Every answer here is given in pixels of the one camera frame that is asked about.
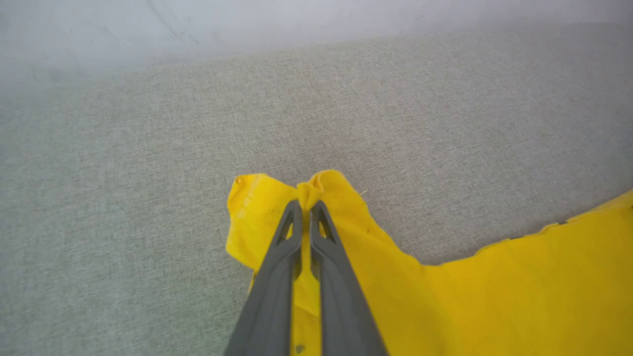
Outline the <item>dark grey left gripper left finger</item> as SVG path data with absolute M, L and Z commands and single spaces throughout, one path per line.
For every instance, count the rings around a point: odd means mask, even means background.
M 293 284 L 302 271 L 303 214 L 290 201 L 272 237 L 225 356 L 291 356 Z

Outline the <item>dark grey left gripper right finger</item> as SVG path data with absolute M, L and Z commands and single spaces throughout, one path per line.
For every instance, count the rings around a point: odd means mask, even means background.
M 326 207 L 310 209 L 311 270 L 319 283 L 322 356 L 389 356 Z

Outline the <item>yellow garment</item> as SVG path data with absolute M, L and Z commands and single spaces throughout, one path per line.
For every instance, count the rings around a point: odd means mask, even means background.
M 345 176 L 237 176 L 226 250 L 258 272 L 287 203 L 325 203 L 391 356 L 633 356 L 633 189 L 565 223 L 422 265 Z

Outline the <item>grey fabric sofa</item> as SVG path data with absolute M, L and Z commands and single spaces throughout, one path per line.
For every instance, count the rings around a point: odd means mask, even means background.
M 0 99 L 0 356 L 221 355 L 235 176 L 336 169 L 438 264 L 633 188 L 633 28 L 427 33 Z

